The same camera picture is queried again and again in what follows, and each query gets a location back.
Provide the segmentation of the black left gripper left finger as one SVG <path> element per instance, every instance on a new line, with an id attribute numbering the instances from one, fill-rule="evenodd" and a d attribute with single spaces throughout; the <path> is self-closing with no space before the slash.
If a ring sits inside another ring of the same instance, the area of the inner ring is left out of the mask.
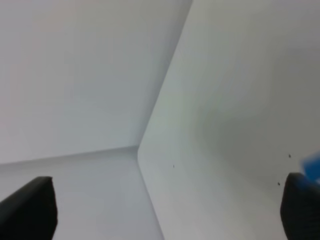
<path id="1" fill-rule="evenodd" d="M 58 225 L 51 176 L 38 176 L 0 202 L 2 240 L 52 240 Z"/>

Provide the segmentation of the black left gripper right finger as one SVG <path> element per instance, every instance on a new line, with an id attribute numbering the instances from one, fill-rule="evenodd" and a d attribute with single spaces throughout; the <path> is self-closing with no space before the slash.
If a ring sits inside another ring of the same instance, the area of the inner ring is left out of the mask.
<path id="1" fill-rule="evenodd" d="M 301 173 L 289 173 L 280 218 L 287 239 L 320 240 L 320 185 Z"/>

